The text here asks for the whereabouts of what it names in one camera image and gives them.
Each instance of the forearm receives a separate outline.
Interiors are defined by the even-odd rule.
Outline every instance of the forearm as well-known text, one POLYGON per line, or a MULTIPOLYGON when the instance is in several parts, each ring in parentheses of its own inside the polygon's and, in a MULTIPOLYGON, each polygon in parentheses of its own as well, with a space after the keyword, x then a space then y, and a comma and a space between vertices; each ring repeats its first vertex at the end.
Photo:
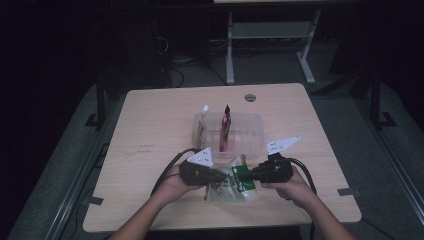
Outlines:
POLYGON ((305 210, 324 239, 355 239, 317 196, 305 206, 305 210))
POLYGON ((109 239, 144 239, 156 216, 164 207, 160 201, 150 198, 146 203, 109 239))

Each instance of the table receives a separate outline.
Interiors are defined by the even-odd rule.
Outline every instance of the table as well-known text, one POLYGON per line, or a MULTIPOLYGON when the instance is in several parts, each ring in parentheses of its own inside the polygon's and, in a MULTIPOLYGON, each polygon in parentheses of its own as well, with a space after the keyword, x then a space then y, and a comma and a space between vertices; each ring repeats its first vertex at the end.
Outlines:
MULTIPOLYGON (((361 213, 352 195, 340 196, 348 184, 309 97, 301 84, 222 86, 185 89, 137 90, 128 93, 83 227, 88 232, 115 231, 149 198, 163 169, 174 156, 192 145, 195 113, 208 104, 210 111, 258 113, 264 138, 277 140, 300 134, 302 139, 282 152, 309 169, 319 197, 341 222, 356 222, 361 213), (245 100, 254 94, 256 101, 245 100)), ((265 161, 266 145, 249 168, 265 161)), ((305 211, 262 189, 259 200, 212 203, 205 189, 190 192, 168 205, 153 230, 300 225, 311 222, 305 211)))

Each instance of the person's left arm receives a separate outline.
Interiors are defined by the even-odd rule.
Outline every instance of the person's left arm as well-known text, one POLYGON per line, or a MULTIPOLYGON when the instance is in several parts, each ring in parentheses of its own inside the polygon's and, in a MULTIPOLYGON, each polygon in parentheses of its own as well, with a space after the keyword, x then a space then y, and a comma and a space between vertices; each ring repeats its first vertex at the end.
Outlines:
POLYGON ((144 239, 159 212, 169 203, 172 203, 189 191, 201 188, 187 186, 179 175, 179 166, 169 170, 166 178, 156 192, 141 206, 141 208, 120 227, 109 239, 144 239))

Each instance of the person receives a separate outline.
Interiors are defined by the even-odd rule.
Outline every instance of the person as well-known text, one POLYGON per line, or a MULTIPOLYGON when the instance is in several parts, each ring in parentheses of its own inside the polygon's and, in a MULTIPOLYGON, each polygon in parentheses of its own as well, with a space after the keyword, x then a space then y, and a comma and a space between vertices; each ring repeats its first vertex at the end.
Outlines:
MULTIPOLYGON (((309 188, 295 166, 292 178, 285 183, 262 183, 267 189, 275 189, 284 199, 303 208, 311 217, 318 231, 326 240, 355 237, 337 220, 321 199, 309 188)), ((187 186, 178 176, 179 165, 173 166, 167 177, 141 206, 141 208, 108 239, 144 239, 159 212, 168 204, 180 199, 187 192, 202 188, 202 186, 187 186)))

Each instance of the person's left hand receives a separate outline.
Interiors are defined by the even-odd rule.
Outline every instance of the person's left hand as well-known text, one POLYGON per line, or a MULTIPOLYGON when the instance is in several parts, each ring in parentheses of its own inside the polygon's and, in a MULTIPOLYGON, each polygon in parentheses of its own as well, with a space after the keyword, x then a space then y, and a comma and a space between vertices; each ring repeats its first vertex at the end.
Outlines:
POLYGON ((173 166, 159 188, 152 195, 152 197, 157 198, 163 206, 175 202, 190 191, 202 188, 202 186, 187 186, 178 175, 179 172, 179 165, 173 166))

